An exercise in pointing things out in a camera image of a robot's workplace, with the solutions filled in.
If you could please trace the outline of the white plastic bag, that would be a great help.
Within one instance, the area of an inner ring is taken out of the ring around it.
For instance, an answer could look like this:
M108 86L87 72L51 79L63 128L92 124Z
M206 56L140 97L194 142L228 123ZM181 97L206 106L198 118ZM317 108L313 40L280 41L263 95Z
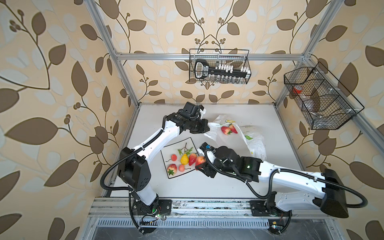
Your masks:
M234 124L238 133L224 135L221 127L229 127L230 124ZM218 116L213 122L208 123L208 126L210 131L204 135L215 141L218 145L224 145L241 155L258 158L263 161L267 159L265 138L261 128L250 125L242 126L226 115Z

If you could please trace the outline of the red fake pear with stem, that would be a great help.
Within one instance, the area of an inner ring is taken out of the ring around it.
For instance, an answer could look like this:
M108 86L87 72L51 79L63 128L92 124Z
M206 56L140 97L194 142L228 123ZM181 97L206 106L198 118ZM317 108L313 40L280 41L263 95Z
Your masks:
M196 158L195 166L197 167L197 166L199 166L199 165L201 165L201 164L203 164L205 162L206 162L205 157L199 156L199 157Z

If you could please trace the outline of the small red fake cherry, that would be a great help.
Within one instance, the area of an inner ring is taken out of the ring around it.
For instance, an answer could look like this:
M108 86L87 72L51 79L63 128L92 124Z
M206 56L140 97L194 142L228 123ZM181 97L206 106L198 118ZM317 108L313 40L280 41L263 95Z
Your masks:
M166 162L170 162L170 161L175 162L175 161L177 161L177 160L178 160L178 156L175 155L175 154L172 154L171 157L170 157L170 159L168 159Z

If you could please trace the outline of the yellow fake lemon with leaves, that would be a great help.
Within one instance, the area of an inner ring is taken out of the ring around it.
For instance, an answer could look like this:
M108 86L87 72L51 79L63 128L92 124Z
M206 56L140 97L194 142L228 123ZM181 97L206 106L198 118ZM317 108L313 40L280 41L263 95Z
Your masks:
M192 153L194 147L188 147L187 144L184 145L181 149L178 149L179 155L181 156L180 162L182 165L187 165L189 163L189 156Z

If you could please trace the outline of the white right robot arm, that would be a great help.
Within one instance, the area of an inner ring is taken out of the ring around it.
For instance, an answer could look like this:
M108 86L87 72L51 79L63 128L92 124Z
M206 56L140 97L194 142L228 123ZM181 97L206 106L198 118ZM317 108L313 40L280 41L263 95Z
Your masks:
M260 200L277 198L273 185L295 189L284 194L274 203L275 208L289 212L293 210L319 209L324 214L346 219L349 209L364 208L368 200L361 193L346 187L338 174L330 169L323 172L305 172L283 168L253 157L241 157L234 150L222 146L215 148L203 143L198 153L205 162L196 170L210 178L220 174L245 184Z

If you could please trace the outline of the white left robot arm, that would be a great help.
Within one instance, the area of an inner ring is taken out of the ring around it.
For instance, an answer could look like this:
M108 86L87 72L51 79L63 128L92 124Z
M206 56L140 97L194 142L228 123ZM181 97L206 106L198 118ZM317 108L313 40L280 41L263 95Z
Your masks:
M206 113L202 105L187 102L185 106L175 113L165 115L162 126L147 140L126 153L112 164L101 176L100 186L107 191L128 191L134 193L135 199L146 206L151 206L158 195L149 185L151 179L150 163L153 158L171 140L182 132L203 134L210 130L208 120L203 118ZM105 179L112 170L118 168L117 175L127 184L126 187L110 187L105 184Z

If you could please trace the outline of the small peach fake cherry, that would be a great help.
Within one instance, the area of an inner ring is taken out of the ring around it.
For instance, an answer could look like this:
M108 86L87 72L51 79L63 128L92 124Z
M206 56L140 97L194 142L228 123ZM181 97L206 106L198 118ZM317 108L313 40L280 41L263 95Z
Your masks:
M180 165L179 166L179 172L185 172L187 170L190 170L191 168L189 168L188 166L185 166L185 165Z

